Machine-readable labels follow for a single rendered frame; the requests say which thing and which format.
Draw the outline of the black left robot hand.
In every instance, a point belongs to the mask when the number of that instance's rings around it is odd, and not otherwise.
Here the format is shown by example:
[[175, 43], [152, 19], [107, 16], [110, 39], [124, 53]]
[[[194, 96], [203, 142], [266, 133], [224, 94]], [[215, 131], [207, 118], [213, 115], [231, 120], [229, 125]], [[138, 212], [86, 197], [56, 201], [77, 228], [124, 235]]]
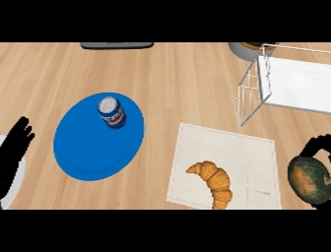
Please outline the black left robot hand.
[[0, 147], [0, 200], [7, 194], [9, 179], [16, 162], [22, 159], [36, 137], [30, 118], [22, 116]]

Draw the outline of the green orange squash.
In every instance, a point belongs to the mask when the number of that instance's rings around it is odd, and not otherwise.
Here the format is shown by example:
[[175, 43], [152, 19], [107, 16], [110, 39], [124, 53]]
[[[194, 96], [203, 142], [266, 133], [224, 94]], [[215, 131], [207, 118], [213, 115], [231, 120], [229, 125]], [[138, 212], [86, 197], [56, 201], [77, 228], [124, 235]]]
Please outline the green orange squash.
[[321, 205], [331, 199], [331, 176], [326, 165], [315, 157], [298, 156], [289, 165], [290, 188], [299, 199]]

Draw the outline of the beige placemat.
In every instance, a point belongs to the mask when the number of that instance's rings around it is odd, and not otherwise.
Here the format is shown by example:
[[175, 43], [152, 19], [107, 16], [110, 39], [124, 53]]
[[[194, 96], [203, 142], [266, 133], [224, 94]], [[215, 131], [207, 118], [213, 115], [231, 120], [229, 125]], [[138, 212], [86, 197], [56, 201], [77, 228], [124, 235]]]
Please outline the beige placemat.
[[201, 178], [187, 169], [212, 161], [229, 176], [232, 201], [228, 210], [280, 210], [281, 191], [275, 141], [187, 123], [181, 124], [166, 200], [212, 209], [212, 194]]

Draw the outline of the white round bowl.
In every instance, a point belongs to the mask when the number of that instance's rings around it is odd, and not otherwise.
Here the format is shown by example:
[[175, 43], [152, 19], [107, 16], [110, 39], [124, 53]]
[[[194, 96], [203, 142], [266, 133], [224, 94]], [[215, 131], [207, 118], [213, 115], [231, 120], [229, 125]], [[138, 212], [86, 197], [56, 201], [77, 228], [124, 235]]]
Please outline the white round bowl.
[[[0, 134], [0, 147], [6, 140], [6, 136]], [[22, 157], [22, 159], [16, 162], [16, 166], [12, 169], [12, 177], [9, 179], [9, 188], [7, 188], [7, 194], [0, 200], [1, 208], [7, 210], [12, 207], [12, 204], [16, 200], [18, 193], [22, 187], [24, 183], [24, 177], [27, 173], [27, 158]]]

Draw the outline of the blue oval plate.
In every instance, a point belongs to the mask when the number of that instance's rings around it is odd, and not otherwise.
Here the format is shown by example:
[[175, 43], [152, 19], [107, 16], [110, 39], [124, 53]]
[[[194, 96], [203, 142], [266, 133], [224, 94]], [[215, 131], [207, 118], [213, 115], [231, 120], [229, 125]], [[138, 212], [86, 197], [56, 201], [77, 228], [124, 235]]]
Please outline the blue oval plate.
[[[99, 114], [99, 102], [114, 97], [124, 108], [126, 123], [113, 129]], [[132, 162], [145, 135], [145, 121], [135, 101], [118, 93], [92, 94], [65, 113], [53, 138], [53, 153], [64, 172], [84, 181], [101, 180]]]

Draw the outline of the blue soda can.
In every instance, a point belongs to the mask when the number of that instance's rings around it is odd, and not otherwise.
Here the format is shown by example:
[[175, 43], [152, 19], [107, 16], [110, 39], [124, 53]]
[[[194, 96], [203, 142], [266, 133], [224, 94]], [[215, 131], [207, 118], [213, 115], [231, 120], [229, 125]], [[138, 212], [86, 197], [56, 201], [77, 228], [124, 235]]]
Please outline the blue soda can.
[[124, 107], [120, 100], [113, 96], [105, 96], [99, 102], [99, 115], [113, 129], [121, 129], [126, 124]]

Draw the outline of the golden croissant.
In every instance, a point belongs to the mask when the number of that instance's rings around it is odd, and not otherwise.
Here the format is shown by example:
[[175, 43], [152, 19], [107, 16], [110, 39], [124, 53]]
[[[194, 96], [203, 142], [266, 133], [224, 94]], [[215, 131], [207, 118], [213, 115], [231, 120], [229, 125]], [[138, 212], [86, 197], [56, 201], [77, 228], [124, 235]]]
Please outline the golden croissant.
[[207, 184], [212, 194], [212, 208], [225, 210], [232, 200], [231, 181], [227, 171], [212, 161], [206, 160], [197, 162], [187, 169], [187, 172], [195, 174]]

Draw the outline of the grey pot with orange rim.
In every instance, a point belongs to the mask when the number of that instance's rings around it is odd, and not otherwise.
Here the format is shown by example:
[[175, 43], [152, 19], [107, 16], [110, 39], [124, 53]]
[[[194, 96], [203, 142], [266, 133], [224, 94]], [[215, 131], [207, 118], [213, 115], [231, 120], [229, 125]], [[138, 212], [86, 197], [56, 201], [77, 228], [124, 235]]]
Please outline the grey pot with orange rim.
[[253, 61], [258, 56], [271, 56], [278, 44], [271, 42], [266, 46], [262, 46], [262, 42], [258, 44], [249, 42], [229, 42], [228, 46], [232, 53], [246, 61]]

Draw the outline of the dark grey flat appliance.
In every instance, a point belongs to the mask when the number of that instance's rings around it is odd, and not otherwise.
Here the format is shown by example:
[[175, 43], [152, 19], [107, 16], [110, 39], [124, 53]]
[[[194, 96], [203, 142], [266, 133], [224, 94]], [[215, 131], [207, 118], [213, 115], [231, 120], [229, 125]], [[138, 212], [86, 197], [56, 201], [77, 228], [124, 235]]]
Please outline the dark grey flat appliance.
[[142, 49], [150, 48], [154, 42], [80, 42], [84, 49]]

